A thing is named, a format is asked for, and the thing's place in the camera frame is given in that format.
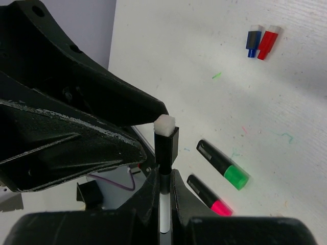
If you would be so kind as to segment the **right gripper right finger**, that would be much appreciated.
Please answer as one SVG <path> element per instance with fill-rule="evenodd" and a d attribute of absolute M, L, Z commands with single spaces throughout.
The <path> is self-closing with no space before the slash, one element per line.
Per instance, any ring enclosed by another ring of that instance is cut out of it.
<path fill-rule="evenodd" d="M 216 244 L 217 214 L 188 190 L 178 170 L 170 177 L 171 243 Z"/>

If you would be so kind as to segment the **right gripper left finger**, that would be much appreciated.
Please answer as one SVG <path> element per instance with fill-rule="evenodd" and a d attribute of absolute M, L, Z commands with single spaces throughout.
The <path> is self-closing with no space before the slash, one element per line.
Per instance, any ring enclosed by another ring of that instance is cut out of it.
<path fill-rule="evenodd" d="M 142 187 L 116 211 L 113 244 L 159 244 L 159 171 L 150 171 Z"/>

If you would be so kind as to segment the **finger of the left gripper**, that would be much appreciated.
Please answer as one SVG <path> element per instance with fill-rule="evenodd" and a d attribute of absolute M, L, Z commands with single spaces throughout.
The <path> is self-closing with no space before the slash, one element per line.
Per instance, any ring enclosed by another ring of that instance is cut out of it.
<path fill-rule="evenodd" d="M 63 110 L 1 100 L 1 182 L 11 191 L 40 191 L 147 159 L 141 143 L 118 127 Z"/>
<path fill-rule="evenodd" d="M 1 72 L 118 127 L 152 123 L 168 113 L 163 102 L 81 51 L 41 1 L 1 6 Z"/>

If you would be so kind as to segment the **black pen cap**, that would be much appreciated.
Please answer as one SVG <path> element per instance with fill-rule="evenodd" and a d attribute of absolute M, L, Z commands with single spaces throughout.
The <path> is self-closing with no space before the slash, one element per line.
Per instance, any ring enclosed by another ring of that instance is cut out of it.
<path fill-rule="evenodd" d="M 178 155 L 179 127 L 174 117 L 161 115 L 154 122 L 155 162 L 162 175 L 169 175 Z"/>

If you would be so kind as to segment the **red pen cap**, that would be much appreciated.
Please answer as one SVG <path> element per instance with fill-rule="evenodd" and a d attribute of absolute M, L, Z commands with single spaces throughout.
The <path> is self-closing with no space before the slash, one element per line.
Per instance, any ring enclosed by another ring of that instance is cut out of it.
<path fill-rule="evenodd" d="M 270 26 L 264 32 L 263 38 L 258 47 L 258 51 L 259 51 L 258 59 L 264 60 L 267 57 L 267 55 L 272 50 L 280 31 L 281 31 L 281 27 Z"/>

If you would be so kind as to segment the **blue pen cap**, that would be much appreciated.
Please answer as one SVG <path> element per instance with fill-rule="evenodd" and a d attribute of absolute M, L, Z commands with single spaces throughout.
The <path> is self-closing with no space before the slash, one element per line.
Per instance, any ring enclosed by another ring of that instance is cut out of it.
<path fill-rule="evenodd" d="M 263 27 L 261 25 L 253 25 L 250 27 L 247 35 L 246 49 L 248 50 L 248 58 L 255 58 L 258 50 Z"/>

